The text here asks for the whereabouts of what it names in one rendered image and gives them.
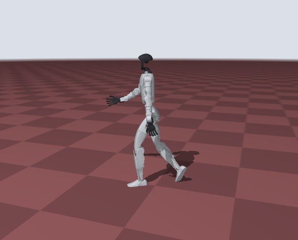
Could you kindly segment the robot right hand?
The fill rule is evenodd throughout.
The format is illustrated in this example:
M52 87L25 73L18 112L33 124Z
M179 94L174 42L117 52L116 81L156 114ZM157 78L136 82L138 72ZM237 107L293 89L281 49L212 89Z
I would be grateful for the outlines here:
M107 100L108 101L106 101L106 102L108 102L107 104L109 104L108 106L111 106L111 105L115 105L115 104L117 104L118 102L119 103L123 103L124 101L122 101L122 102L120 102L120 98L123 98L123 96L122 97L114 97L114 96L111 96L111 95L109 95L109 97L112 97L112 98L107 98ZM111 102L112 101L112 102ZM111 104L112 103L112 104Z

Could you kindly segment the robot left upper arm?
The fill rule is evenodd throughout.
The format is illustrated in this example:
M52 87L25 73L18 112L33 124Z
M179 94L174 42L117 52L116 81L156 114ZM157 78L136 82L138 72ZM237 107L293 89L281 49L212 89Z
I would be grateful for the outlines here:
M149 96L152 99L152 77L150 75L145 75L143 77L143 83L146 96ZM145 97L143 97L142 101L146 104Z

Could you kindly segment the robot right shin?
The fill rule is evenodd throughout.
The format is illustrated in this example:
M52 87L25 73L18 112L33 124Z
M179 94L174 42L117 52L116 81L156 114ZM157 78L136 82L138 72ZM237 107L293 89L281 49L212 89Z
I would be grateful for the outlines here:
M166 146L166 144L165 144L165 146ZM163 151L158 151L158 153L178 172L180 166L176 162L174 155L172 154L171 150L167 146Z

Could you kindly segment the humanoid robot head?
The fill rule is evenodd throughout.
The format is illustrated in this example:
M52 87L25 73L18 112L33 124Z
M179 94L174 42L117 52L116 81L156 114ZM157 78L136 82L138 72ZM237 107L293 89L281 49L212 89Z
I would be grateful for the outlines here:
M144 70L145 72L152 74L150 68L144 67L144 62L147 64L149 61L153 60L153 57L150 54L145 53L140 55L138 58L141 60L141 70ZM145 72L143 74L145 74Z

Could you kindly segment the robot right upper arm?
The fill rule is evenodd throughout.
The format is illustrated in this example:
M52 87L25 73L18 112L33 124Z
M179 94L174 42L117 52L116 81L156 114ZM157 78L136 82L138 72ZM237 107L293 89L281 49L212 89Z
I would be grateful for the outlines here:
M134 95L139 95L141 93L141 90L140 90L140 83L138 84L138 88L135 88L134 90L133 90L133 94Z

